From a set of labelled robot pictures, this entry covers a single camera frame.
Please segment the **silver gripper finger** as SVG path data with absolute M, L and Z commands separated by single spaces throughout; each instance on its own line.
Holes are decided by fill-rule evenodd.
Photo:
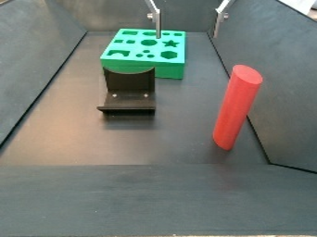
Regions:
M 220 26 L 225 20 L 225 13 L 227 13 L 229 4 L 231 4 L 231 0 L 224 0 L 224 2 L 216 8 L 217 18 L 216 18 L 216 24 L 215 24 L 215 30 L 213 30 L 213 37 L 219 36 Z
M 145 0 L 145 3 L 150 9 L 148 18 L 156 23 L 157 38 L 161 38 L 161 10 L 158 9 L 154 0 Z

